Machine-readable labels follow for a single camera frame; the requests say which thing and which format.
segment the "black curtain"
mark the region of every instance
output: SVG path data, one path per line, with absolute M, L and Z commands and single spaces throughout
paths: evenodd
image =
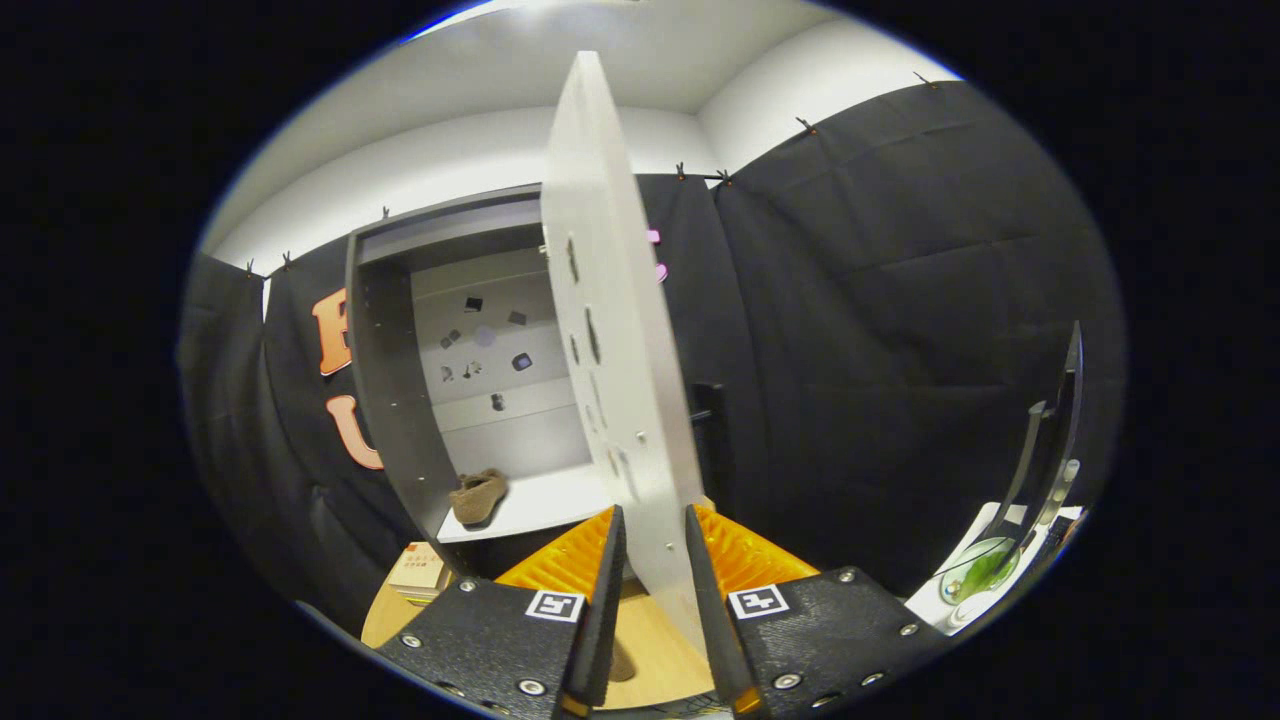
M 649 227 L 658 231 L 658 261 L 667 266 L 663 295 L 676 338 L 685 392 L 694 401 L 694 383 L 721 384 L 730 438 L 731 487 L 713 497 L 717 509 L 755 525 L 768 507 L 739 502 L 739 488 L 758 497 L 769 482 L 764 447 L 764 406 L 742 295 L 728 243 L 710 191 L 700 178 L 637 176 Z M 690 411 L 705 410 L 690 407 Z M 708 454 L 704 445 L 700 452 Z
M 262 278 L 207 255 L 193 260 L 177 360 L 187 438 L 214 506 L 253 568 L 284 597 L 333 609 L 285 528 L 276 470 L 283 434 L 266 384 Z
M 1048 155 L 961 82 L 801 131 L 714 190 L 768 415 L 755 525 L 897 594 L 1002 497 L 1027 409 L 1085 347 L 1082 474 L 1097 496 L 1120 418 L 1124 328 L 1108 256 Z
M 307 547 L 307 566 L 333 607 L 332 618 L 358 637 L 365 614 L 404 546 L 421 539 L 383 470 L 357 464 L 325 410 L 330 398 L 356 397 L 348 368 L 320 373 L 316 302 L 346 287 L 347 240 L 335 240 L 271 274 L 264 347 L 271 395 L 288 451 L 297 462 L 273 478 L 288 532 Z M 360 432 L 376 443 L 356 407 Z

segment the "orange letter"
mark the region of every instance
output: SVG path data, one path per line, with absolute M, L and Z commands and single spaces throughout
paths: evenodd
M 346 304 L 347 288 L 342 288 L 311 307 L 311 315 L 320 323 L 320 374 L 325 377 L 351 365 Z
M 338 434 L 342 436 L 342 445 L 347 446 L 347 454 L 356 462 L 370 470 L 381 470 L 383 459 L 378 451 L 365 443 L 360 434 L 360 425 L 356 424 L 356 398 L 349 395 L 339 395 L 324 404 L 324 409 L 333 415 L 338 423 Z

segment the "white panel with holes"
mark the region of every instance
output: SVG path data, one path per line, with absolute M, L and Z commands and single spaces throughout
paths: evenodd
M 543 234 L 591 461 L 626 512 L 636 575 L 705 656 L 685 547 L 701 501 L 685 384 L 648 224 L 599 56 L 579 53 L 541 188 Z

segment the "shelf board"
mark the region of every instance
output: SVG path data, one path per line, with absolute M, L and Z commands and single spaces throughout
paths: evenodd
M 530 533 L 586 520 L 612 505 L 613 500 L 595 466 L 576 465 L 541 475 L 511 478 L 507 497 L 494 509 L 485 528 L 471 530 L 462 527 L 451 507 L 435 539 L 452 543 Z

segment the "brown slipper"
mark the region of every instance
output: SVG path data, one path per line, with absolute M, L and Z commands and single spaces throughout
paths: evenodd
M 489 468 L 476 475 L 458 475 L 461 489 L 449 493 L 453 516 L 463 525 L 489 519 L 498 501 L 507 495 L 507 477 Z
M 627 651 L 622 650 L 622 643 L 613 639 L 613 661 L 609 664 L 609 682 L 611 683 L 623 683 L 636 676 L 635 662 L 631 662 L 631 656 Z

